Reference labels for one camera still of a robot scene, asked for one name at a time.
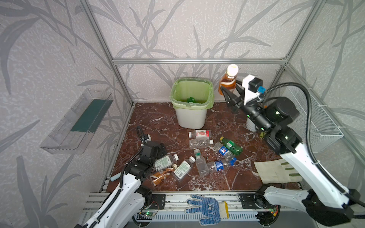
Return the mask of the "green bottle yellow cap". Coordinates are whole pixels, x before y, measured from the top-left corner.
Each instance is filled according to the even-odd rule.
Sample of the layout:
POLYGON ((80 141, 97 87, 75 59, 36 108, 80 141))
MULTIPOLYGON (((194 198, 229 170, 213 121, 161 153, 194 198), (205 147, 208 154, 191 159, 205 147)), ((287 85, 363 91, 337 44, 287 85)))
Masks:
POLYGON ((243 149, 240 146, 228 138, 222 136, 220 137, 220 141, 235 156, 239 156, 243 152, 243 149))

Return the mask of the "green bin liner bag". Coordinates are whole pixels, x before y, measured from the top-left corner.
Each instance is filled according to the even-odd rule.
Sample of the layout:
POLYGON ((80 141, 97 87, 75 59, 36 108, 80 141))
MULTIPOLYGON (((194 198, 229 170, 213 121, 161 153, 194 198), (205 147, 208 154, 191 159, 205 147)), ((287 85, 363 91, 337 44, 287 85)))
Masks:
POLYGON ((172 86, 170 100, 175 109, 211 109, 215 100, 213 83, 204 78, 180 78, 172 86), (197 103, 187 103, 189 97, 197 103))

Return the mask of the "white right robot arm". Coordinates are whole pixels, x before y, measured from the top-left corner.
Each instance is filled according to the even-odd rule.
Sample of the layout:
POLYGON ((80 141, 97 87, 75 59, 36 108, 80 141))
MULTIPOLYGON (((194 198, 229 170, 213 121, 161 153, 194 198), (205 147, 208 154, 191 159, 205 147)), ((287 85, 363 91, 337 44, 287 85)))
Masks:
POLYGON ((243 111, 256 128, 264 133, 264 141, 277 155, 288 162, 309 184, 308 190, 288 190, 264 184, 255 192, 255 205, 261 209, 287 206, 307 213, 317 223, 332 227, 349 223, 353 219, 364 219, 356 215, 352 205, 364 206, 360 194, 337 181, 315 158, 311 150, 310 127, 312 117, 311 97, 299 83, 307 102, 306 137, 302 139, 290 124, 299 116, 294 103, 286 97, 276 97, 265 107, 266 96, 260 80, 254 80, 247 88, 239 87, 235 95, 222 88, 225 102, 232 111, 243 111))

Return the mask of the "blue label pepsi bottle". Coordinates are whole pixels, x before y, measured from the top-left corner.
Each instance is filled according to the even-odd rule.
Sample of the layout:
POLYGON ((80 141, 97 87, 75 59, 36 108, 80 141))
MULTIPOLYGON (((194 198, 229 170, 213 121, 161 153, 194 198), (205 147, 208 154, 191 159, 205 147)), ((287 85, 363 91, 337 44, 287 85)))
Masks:
POLYGON ((228 161, 231 161, 234 158, 234 154, 220 142, 215 143, 213 149, 228 161))

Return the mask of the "brown tea bottle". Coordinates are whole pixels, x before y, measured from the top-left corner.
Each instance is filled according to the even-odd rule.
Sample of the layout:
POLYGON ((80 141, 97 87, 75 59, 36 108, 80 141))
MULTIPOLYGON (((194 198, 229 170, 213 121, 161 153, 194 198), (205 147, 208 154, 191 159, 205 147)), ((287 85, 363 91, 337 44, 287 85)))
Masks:
POLYGON ((239 71, 239 67, 236 64, 230 64, 224 76, 220 80, 219 83, 219 94, 223 96, 223 92, 221 90, 222 87, 227 88, 230 92, 234 92, 236 88, 236 78, 239 71))
POLYGON ((166 178, 168 178, 176 169, 178 168, 177 164, 173 164, 172 167, 168 167, 163 169, 161 172, 156 172, 151 175, 151 180, 154 186, 162 183, 166 178))

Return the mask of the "green circuit board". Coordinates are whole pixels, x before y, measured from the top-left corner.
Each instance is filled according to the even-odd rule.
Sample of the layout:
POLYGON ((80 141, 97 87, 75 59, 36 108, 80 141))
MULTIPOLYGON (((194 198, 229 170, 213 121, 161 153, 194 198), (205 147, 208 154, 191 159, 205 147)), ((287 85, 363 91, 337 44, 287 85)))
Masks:
POLYGON ((141 212, 139 212, 137 214, 137 217, 139 219, 143 219, 143 220, 146 220, 146 219, 153 219, 158 213, 158 210, 154 210, 154 211, 144 211, 142 210, 141 212))

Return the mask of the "blue label crushed bottle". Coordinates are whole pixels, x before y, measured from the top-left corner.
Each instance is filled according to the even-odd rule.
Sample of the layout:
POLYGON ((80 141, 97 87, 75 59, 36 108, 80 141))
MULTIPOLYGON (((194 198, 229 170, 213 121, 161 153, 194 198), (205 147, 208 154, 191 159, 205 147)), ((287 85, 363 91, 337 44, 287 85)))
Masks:
POLYGON ((210 161, 207 163, 210 172, 218 172, 226 170, 235 165, 237 158, 233 158, 232 160, 218 160, 218 161, 210 161))

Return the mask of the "clear unlabelled bottle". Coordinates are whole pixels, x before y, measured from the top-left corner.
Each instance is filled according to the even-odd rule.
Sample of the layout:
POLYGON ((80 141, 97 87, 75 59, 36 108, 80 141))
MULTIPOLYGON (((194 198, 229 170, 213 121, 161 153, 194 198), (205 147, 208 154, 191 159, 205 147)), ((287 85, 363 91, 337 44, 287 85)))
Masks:
POLYGON ((189 148, 192 150, 206 148, 214 144, 210 139, 192 139, 189 141, 189 148))

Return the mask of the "guava juice bottle red label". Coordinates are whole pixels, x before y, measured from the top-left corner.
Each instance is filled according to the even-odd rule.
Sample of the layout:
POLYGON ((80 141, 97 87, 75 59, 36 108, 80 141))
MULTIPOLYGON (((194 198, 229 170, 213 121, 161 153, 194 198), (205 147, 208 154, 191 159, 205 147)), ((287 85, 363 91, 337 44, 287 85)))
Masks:
POLYGON ((211 139, 212 133, 210 130, 193 130, 188 133, 190 139, 211 139))

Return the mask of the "white plastic trash bin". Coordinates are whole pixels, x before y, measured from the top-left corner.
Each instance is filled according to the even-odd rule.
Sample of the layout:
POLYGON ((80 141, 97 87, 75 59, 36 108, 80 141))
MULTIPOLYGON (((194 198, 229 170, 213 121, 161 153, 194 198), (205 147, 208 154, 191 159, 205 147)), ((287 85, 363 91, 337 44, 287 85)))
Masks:
POLYGON ((191 109, 175 109, 178 124, 183 128, 201 129, 205 125, 207 109, 191 110, 191 109))

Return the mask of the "white label bottle left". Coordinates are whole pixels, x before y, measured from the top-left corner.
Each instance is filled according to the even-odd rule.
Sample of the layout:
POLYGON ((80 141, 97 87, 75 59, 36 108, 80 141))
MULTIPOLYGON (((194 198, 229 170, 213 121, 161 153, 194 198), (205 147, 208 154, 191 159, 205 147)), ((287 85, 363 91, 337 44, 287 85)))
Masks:
POLYGON ((157 171, 161 171, 165 168, 171 167, 173 164, 175 164, 179 160, 179 157, 177 154, 169 154, 166 155, 155 162, 155 169, 157 171))

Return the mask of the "clear bottle green cap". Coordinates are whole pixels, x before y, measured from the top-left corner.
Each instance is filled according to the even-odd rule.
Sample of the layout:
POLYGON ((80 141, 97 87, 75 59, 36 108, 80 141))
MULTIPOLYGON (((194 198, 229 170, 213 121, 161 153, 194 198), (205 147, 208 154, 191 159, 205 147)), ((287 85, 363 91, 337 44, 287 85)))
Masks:
POLYGON ((195 149, 194 154, 195 154, 195 163, 199 175, 201 177, 207 176, 210 173, 210 170, 208 168, 205 158, 201 154, 201 151, 199 149, 195 149))

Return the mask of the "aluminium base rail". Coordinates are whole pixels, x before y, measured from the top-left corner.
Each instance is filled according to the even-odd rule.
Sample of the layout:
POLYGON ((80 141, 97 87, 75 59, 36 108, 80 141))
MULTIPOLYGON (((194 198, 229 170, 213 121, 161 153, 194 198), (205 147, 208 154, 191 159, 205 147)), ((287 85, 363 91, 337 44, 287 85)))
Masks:
POLYGON ((189 207, 186 203, 191 195, 202 195, 215 198, 218 202, 226 201, 228 204, 229 218, 221 221, 258 221, 264 214, 277 217, 281 211, 292 211, 292 208, 285 206, 267 206, 262 209, 254 203, 254 192, 235 191, 212 191, 212 192, 153 192, 152 203, 144 209, 138 209, 134 213, 122 212, 117 216, 117 226, 121 227, 128 222, 138 223, 149 222, 172 222, 172 221, 199 221, 203 218, 200 213, 186 214, 185 209, 189 207), (153 219, 139 219, 137 214, 144 211, 158 210, 153 219))

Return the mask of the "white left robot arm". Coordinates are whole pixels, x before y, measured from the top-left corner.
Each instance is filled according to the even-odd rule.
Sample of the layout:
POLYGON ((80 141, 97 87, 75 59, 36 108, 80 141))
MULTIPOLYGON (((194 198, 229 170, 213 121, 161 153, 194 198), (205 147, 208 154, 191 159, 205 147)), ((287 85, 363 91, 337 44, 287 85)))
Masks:
POLYGON ((124 166, 120 183, 98 211, 76 228, 123 228, 138 211, 152 204, 152 190, 142 183, 156 170, 157 159, 166 155, 162 143, 151 140, 140 126, 136 128, 141 149, 124 166))

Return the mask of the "beige striped oven mitt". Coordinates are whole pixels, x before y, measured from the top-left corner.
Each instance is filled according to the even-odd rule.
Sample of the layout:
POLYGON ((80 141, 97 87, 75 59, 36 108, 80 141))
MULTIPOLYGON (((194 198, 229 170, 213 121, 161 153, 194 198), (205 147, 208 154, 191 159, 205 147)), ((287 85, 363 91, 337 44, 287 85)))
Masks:
POLYGON ((301 182, 301 175, 286 160, 255 162, 255 168, 262 183, 301 182))

